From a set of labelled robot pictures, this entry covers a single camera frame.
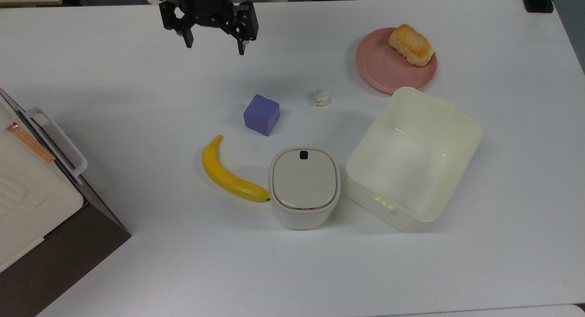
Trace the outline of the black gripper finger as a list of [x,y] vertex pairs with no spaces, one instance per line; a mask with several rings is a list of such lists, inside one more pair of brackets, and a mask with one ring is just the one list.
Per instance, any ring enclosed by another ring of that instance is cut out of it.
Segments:
[[259,24],[251,1],[243,1],[233,5],[232,18],[228,21],[229,35],[236,39],[241,56],[245,54],[246,46],[257,39]]
[[[159,4],[163,27],[167,30],[173,30],[178,36],[181,36],[187,48],[192,48],[194,38],[191,31],[194,25],[194,15],[182,11],[178,1],[163,1]],[[178,17],[176,9],[182,11],[182,17]]]

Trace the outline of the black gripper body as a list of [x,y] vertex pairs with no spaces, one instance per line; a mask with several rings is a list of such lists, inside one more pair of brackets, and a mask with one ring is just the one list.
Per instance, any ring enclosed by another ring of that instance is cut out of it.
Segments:
[[234,17],[231,0],[178,0],[183,16],[178,20],[181,28],[203,27],[230,30]]

